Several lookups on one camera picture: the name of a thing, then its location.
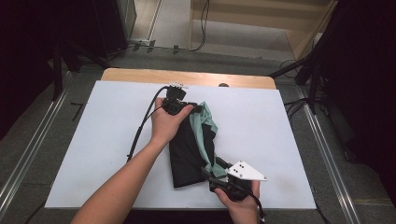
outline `floor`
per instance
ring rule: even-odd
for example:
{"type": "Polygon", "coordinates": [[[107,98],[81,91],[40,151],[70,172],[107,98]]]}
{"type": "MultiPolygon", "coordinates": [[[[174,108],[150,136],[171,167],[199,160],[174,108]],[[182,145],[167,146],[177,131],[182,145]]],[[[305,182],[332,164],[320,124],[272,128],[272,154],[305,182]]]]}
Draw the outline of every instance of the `floor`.
{"type": "MultiPolygon", "coordinates": [[[[123,52],[111,62],[113,66],[265,76],[287,63],[292,63],[288,61],[292,60],[293,56],[282,30],[230,26],[219,22],[207,24],[206,43],[199,52],[180,52],[173,55],[171,48],[174,45],[179,45],[180,48],[187,47],[187,27],[184,20],[188,10],[184,8],[188,8],[190,1],[135,1],[136,10],[147,8],[139,6],[139,3],[150,2],[150,10],[156,10],[156,12],[148,16],[155,21],[152,29],[147,26],[146,30],[142,29],[140,33],[134,33],[132,40],[142,42],[156,40],[155,46],[164,47],[164,49],[155,49],[151,53],[147,53],[145,49],[123,52]],[[159,10],[153,9],[159,4],[159,10]]],[[[193,40],[195,45],[200,42],[199,29],[194,31],[193,40]]],[[[11,194],[13,200],[7,205],[8,210],[0,214],[1,223],[23,223],[46,200],[51,181],[57,174],[64,153],[78,125],[78,119],[72,120],[78,111],[73,104],[87,102],[94,82],[100,79],[102,73],[103,70],[97,65],[86,64],[81,73],[71,75],[73,81],[71,81],[69,92],[64,97],[62,108],[49,126],[47,135],[40,142],[35,159],[28,164],[30,168],[24,174],[25,178],[18,191],[11,194]]],[[[300,97],[290,78],[295,75],[296,71],[291,71],[276,79],[276,85],[284,102],[300,97]]],[[[29,146],[31,136],[35,134],[36,127],[50,107],[48,99],[51,93],[52,88],[49,87],[37,97],[7,137],[0,142],[0,166],[2,167],[0,184],[4,185],[9,180],[23,151],[29,146]]],[[[326,136],[336,167],[341,172],[360,217],[359,222],[352,223],[396,223],[395,207],[391,204],[377,174],[364,164],[346,161],[343,146],[331,121],[319,109],[317,118],[326,136]]],[[[334,190],[334,183],[323,162],[316,137],[312,134],[307,112],[304,109],[295,115],[292,127],[314,197],[324,215],[331,223],[350,223],[344,215],[334,190]]],[[[31,223],[69,223],[75,213],[75,210],[39,209],[31,223]]],[[[316,211],[268,211],[267,220],[268,223],[322,223],[316,211]]]]}

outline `table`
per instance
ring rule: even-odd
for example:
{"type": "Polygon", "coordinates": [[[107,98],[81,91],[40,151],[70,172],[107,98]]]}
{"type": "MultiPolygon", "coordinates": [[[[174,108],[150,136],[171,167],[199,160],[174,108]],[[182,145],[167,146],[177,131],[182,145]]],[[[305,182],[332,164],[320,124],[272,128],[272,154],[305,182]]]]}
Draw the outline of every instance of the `table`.
{"type": "MultiPolygon", "coordinates": [[[[261,187],[262,195],[268,195],[264,208],[316,208],[280,94],[271,78],[115,68],[107,69],[92,90],[47,208],[81,207],[121,168],[151,98],[169,81],[190,85],[186,101],[200,103],[205,99],[209,105],[219,126],[214,140],[218,156],[231,163],[244,160],[268,176],[269,181],[262,182],[261,187]],[[217,87],[220,83],[231,88],[217,87]]],[[[146,123],[135,153],[149,140],[150,125],[146,123]]],[[[202,210],[224,209],[224,205],[209,191],[207,182],[173,189],[166,147],[134,208],[202,210]]]]}
{"type": "MultiPolygon", "coordinates": [[[[191,0],[190,48],[192,21],[201,19],[205,3],[206,0],[191,0]]],[[[324,31],[336,3],[334,0],[210,0],[207,20],[284,29],[294,58],[299,60],[308,53],[317,34],[324,31]]]]}

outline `person's left hand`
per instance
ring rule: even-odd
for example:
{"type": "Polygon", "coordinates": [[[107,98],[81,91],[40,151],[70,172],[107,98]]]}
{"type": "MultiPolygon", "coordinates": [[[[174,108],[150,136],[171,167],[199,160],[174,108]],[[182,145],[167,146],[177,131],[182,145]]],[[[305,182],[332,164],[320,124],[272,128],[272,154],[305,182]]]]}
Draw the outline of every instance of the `person's left hand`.
{"type": "MultiPolygon", "coordinates": [[[[155,100],[155,108],[163,104],[163,98],[155,100]]],[[[181,121],[192,111],[192,105],[186,105],[178,114],[169,115],[163,108],[155,111],[151,116],[152,131],[151,141],[166,145],[171,141],[176,133],[181,121]]]]}

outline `small camera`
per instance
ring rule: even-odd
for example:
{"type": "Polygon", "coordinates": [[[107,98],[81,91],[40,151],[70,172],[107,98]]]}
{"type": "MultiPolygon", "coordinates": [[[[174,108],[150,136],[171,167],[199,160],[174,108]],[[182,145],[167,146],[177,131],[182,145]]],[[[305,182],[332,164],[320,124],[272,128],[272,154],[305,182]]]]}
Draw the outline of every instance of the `small camera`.
{"type": "Polygon", "coordinates": [[[166,98],[163,100],[163,109],[170,115],[178,114],[184,106],[193,105],[193,109],[190,114],[201,113],[202,106],[196,103],[183,102],[183,98],[186,92],[181,88],[185,88],[183,85],[178,83],[172,83],[166,92],[166,98]]]}

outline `white table surface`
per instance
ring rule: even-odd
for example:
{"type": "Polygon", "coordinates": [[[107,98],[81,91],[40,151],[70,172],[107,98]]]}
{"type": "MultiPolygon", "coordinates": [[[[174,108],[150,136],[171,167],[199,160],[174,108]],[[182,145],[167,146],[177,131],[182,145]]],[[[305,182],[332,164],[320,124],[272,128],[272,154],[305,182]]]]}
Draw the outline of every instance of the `white table surface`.
{"type": "MultiPolygon", "coordinates": [[[[97,81],[50,191],[47,208],[80,208],[126,162],[137,128],[162,84],[97,81]]],[[[278,90],[190,86],[185,101],[205,101],[219,130],[215,151],[268,177],[264,208],[315,209],[278,90]]],[[[135,153],[149,140],[146,122],[135,153]]],[[[169,149],[156,160],[134,204],[144,209],[223,209],[208,182],[173,188],[169,149]]]]}

